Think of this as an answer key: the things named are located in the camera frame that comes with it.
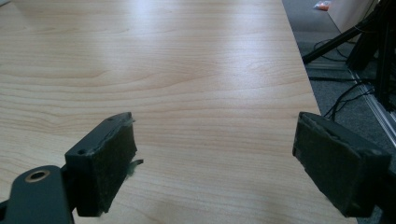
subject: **screw hole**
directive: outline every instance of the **screw hole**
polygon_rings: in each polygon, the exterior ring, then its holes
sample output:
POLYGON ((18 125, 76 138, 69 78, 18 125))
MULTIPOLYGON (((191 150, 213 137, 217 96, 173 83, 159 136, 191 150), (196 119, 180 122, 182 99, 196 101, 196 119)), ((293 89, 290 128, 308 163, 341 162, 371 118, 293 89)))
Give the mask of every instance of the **screw hole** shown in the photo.
POLYGON ((84 155, 86 152, 87 152, 86 149, 80 149, 80 150, 77 152, 77 154, 78 154, 78 155, 84 155))
POLYGON ((40 181, 40 180, 46 178, 49 174, 50 174, 50 171, 48 171, 48 170, 35 171, 35 172, 29 174, 28 176, 26 176, 25 181, 28 183, 34 183, 34 182, 37 182, 37 181, 40 181))
POLYGON ((44 176, 45 174, 46 174, 46 173, 40 171, 40 172, 38 172, 38 173, 35 173, 35 174, 31 175, 30 178, 32 178, 33 180, 36 180, 36 179, 38 179, 38 178, 44 176))

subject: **black foam pad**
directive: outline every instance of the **black foam pad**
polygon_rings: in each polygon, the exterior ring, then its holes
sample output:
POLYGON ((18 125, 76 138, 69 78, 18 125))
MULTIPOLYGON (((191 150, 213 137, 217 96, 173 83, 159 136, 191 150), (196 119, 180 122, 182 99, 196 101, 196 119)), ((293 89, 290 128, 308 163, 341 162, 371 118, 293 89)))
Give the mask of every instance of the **black foam pad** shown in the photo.
POLYGON ((390 155, 321 116, 301 112, 293 155, 332 204, 346 217, 369 217, 379 179, 390 155))
POLYGON ((66 152, 67 172, 77 179, 73 193, 79 216, 108 212, 136 153, 132 123, 131 113, 105 119, 66 152))

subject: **wood grain surface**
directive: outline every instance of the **wood grain surface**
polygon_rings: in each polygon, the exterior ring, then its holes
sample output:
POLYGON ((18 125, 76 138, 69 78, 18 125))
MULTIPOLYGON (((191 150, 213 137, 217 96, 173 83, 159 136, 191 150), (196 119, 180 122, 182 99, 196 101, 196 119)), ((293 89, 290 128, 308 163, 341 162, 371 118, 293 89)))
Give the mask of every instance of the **wood grain surface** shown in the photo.
POLYGON ((280 0, 13 0, 0 80, 0 201, 131 111, 145 163, 77 223, 356 222, 291 155, 318 107, 280 0))

